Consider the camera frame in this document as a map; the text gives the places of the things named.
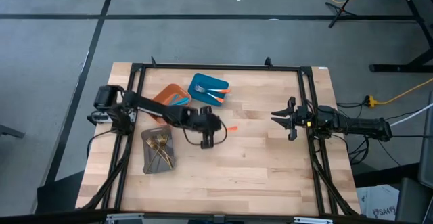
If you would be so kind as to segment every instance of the orange plate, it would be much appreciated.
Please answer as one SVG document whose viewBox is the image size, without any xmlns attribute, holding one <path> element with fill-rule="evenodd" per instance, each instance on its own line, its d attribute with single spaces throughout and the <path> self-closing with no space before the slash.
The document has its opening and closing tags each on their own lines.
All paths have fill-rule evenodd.
<svg viewBox="0 0 433 224">
<path fill-rule="evenodd" d="M 157 96 L 155 96 L 154 101 L 164 105 L 168 105 L 168 103 L 171 102 L 171 99 L 174 98 L 175 95 L 179 96 L 176 101 L 183 99 L 184 97 L 189 98 L 189 102 L 187 104 L 183 104 L 183 106 L 188 106 L 189 103 L 191 103 L 191 95 L 176 84 L 169 84 L 167 87 L 165 87 L 159 94 L 157 94 Z M 154 115 L 150 116 L 155 119 L 155 121 L 160 125 L 167 124 L 162 118 L 158 118 Z"/>
</svg>

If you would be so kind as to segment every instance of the blue tray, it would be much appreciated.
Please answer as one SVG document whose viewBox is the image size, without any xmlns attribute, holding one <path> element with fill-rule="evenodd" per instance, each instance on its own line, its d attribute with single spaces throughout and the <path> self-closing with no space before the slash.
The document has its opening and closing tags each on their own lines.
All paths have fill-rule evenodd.
<svg viewBox="0 0 433 224">
<path fill-rule="evenodd" d="M 211 76 L 207 76 L 204 74 L 197 73 L 192 78 L 191 84 L 188 88 L 188 93 L 191 95 L 193 99 L 198 101 L 213 105 L 213 106 L 221 106 L 221 102 L 218 102 L 216 99 L 212 98 L 210 95 L 206 93 L 200 93 L 194 90 L 195 85 L 199 85 L 206 89 L 228 89 L 229 83 L 227 81 L 222 81 L 221 79 L 212 78 Z M 215 95 L 219 98 L 224 99 L 225 94 L 209 91 L 210 94 Z"/>
</svg>

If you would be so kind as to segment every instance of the wooden table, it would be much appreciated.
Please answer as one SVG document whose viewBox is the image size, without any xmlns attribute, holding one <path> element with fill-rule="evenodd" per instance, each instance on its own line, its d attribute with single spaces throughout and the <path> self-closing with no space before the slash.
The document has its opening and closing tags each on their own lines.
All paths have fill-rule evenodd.
<svg viewBox="0 0 433 224">
<path fill-rule="evenodd" d="M 130 69 L 131 63 L 114 63 L 108 83 L 126 88 Z M 289 131 L 270 119 L 272 111 L 286 107 L 290 96 L 300 102 L 296 73 L 151 68 L 145 72 L 142 96 L 153 98 L 170 83 L 187 89 L 197 72 L 229 81 L 232 92 L 223 106 L 212 109 L 228 127 L 238 126 L 239 129 L 229 132 L 224 143 L 209 150 L 188 144 L 181 129 L 172 129 L 175 170 L 144 175 L 140 133 L 158 125 L 148 114 L 139 112 L 121 210 L 317 215 L 305 130 L 298 128 L 298 139 L 289 142 Z M 313 76 L 319 104 L 336 108 L 328 69 L 313 68 Z M 196 108 L 204 105 L 195 100 L 191 103 Z M 98 125 L 95 134 L 109 130 L 110 126 Z M 215 141 L 222 138 L 223 133 L 219 131 Z M 198 133 L 187 134 L 192 141 L 200 142 Z M 106 134 L 93 141 L 76 207 L 86 204 L 106 180 L 115 137 Z M 360 212 L 346 146 L 336 138 L 327 139 L 326 144 L 334 184 L 352 208 Z M 115 183 L 109 206 L 114 204 L 116 190 Z M 323 183 L 322 191 L 325 209 L 329 212 Z"/>
</svg>

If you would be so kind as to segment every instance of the table leg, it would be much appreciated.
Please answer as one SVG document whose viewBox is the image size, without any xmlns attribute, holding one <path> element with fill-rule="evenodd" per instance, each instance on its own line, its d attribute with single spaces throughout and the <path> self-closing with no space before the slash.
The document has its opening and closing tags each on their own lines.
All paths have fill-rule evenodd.
<svg viewBox="0 0 433 224">
<path fill-rule="evenodd" d="M 354 15 L 353 13 L 351 13 L 351 12 L 348 12 L 348 11 L 346 11 L 344 8 L 346 7 L 346 5 L 347 5 L 347 3 L 349 2 L 350 0 L 346 0 L 345 2 L 344 2 L 344 4 L 343 4 L 343 6 L 342 7 L 337 7 L 337 6 L 335 6 L 335 5 L 332 5 L 331 3 L 325 3 L 326 5 L 328 5 L 328 6 L 331 6 L 331 7 L 333 7 L 333 8 L 336 8 L 338 11 L 337 11 L 337 14 L 336 14 L 336 16 L 334 17 L 334 19 L 331 21 L 331 23 L 329 24 L 329 28 L 332 28 L 333 26 L 334 26 L 334 24 L 337 22 L 337 19 L 338 19 L 338 17 L 340 17 L 340 15 L 344 12 L 344 13 L 347 13 L 347 14 L 350 14 L 350 15 Z"/>
<path fill-rule="evenodd" d="M 408 64 L 370 64 L 372 72 L 433 72 L 432 65 L 423 65 L 433 60 L 433 48 L 430 48 Z"/>
<path fill-rule="evenodd" d="M 11 129 L 9 127 L 0 125 L 0 134 L 2 135 L 11 135 L 12 137 L 16 137 L 18 139 L 22 139 L 24 137 L 24 133 L 19 132 L 15 129 Z"/>
</svg>

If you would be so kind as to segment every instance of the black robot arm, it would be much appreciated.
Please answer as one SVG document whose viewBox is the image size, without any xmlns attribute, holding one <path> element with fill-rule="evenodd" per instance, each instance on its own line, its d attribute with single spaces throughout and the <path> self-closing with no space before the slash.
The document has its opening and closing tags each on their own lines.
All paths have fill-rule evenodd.
<svg viewBox="0 0 433 224">
<path fill-rule="evenodd" d="M 123 96 L 121 103 L 116 102 L 118 92 Z M 174 127 L 202 133 L 203 140 L 200 142 L 202 149 L 214 146 L 214 132 L 221 129 L 221 120 L 212 113 L 210 106 L 200 108 L 200 113 L 196 108 L 187 106 L 166 106 L 133 91 L 125 91 L 116 85 L 101 86 L 93 105 L 97 111 L 110 117 L 113 132 L 120 135 L 131 133 L 132 123 L 129 114 L 136 110 L 163 118 Z M 89 120 L 97 122 L 97 116 L 90 115 Z"/>
<path fill-rule="evenodd" d="M 308 106 L 298 106 L 298 109 L 295 110 L 295 105 L 296 100 L 291 97 L 285 110 L 271 113 L 274 116 L 289 116 L 289 118 L 273 117 L 271 119 L 285 129 L 290 129 L 290 141 L 295 140 L 297 136 L 295 126 L 310 127 L 314 136 L 321 139 L 329 139 L 332 133 L 365 135 L 380 141 L 389 141 L 392 137 L 390 125 L 383 118 L 349 118 L 330 106 L 318 106 L 317 113 L 313 114 L 309 111 Z"/>
</svg>

